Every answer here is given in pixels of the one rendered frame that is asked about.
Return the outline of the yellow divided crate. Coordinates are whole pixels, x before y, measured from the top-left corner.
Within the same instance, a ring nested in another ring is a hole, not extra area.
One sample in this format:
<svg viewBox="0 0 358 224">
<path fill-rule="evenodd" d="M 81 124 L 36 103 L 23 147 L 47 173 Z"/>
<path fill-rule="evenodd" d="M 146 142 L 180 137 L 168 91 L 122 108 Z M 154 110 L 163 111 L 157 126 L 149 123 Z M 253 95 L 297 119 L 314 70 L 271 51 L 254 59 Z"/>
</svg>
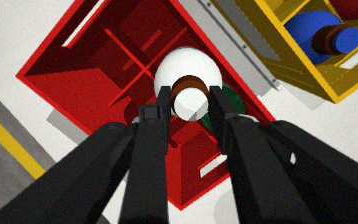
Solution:
<svg viewBox="0 0 358 224">
<path fill-rule="evenodd" d="M 339 66 L 358 52 L 357 47 L 352 52 L 313 65 L 284 28 L 294 14 L 315 10 L 331 12 L 341 20 L 329 0 L 210 1 L 271 74 L 290 85 L 310 83 L 345 72 L 348 69 Z M 358 20 L 342 23 L 358 28 Z"/>
</svg>

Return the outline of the red crate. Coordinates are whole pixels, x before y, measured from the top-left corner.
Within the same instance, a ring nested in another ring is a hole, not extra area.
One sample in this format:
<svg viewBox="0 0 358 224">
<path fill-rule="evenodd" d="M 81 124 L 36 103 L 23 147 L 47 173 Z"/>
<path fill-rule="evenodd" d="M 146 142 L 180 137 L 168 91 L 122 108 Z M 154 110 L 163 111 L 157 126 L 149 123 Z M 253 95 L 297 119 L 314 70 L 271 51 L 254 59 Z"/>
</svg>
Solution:
<svg viewBox="0 0 358 224">
<path fill-rule="evenodd" d="M 108 122 L 130 126 L 139 116 L 139 106 L 155 104 L 156 71 L 169 52 L 182 46 L 207 54 L 222 81 L 243 100 L 245 115 L 266 125 L 271 113 L 178 0 L 104 0 L 62 46 L 98 1 L 75 0 L 16 74 L 87 135 Z M 200 170 L 219 155 L 215 134 L 201 119 L 186 121 L 171 115 L 167 190 L 224 170 L 226 160 L 201 177 Z"/>
</svg>

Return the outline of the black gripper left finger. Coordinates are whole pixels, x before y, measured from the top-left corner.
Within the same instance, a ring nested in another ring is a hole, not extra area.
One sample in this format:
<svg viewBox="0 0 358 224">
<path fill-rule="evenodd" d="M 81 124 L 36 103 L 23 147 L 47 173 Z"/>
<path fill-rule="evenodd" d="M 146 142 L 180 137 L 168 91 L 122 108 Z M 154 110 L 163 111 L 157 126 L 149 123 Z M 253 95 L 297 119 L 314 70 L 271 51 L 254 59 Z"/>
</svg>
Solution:
<svg viewBox="0 0 358 224">
<path fill-rule="evenodd" d="M 156 103 L 139 106 L 130 126 L 99 127 L 3 206 L 0 224 L 96 224 L 128 170 L 117 224 L 170 224 L 170 95 L 161 86 Z"/>
</svg>

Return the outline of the green bottle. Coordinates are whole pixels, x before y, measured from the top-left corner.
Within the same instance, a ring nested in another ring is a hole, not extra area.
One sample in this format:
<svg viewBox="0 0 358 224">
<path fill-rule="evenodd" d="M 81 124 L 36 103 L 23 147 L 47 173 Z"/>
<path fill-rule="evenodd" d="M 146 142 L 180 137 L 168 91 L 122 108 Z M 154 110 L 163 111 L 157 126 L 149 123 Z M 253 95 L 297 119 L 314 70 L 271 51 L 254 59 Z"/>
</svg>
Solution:
<svg viewBox="0 0 358 224">
<path fill-rule="evenodd" d="M 225 93 L 225 95 L 229 98 L 229 100 L 232 102 L 232 104 L 235 106 L 235 108 L 238 110 L 240 114 L 245 115 L 245 105 L 241 97 L 224 81 L 222 81 L 222 91 Z M 210 131 L 213 131 L 208 113 L 206 113 L 202 118 L 201 121 L 203 125 L 209 129 Z"/>
</svg>

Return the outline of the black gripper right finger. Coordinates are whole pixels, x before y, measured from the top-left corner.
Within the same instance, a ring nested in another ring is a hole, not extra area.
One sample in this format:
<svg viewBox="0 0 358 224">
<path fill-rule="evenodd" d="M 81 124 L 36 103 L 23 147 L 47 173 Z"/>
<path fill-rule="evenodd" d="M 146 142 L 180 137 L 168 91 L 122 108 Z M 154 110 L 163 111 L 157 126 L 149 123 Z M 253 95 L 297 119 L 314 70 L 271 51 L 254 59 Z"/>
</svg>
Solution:
<svg viewBox="0 0 358 224">
<path fill-rule="evenodd" d="M 240 114 L 219 85 L 209 92 L 239 224 L 358 224 L 357 161 L 291 122 Z"/>
</svg>

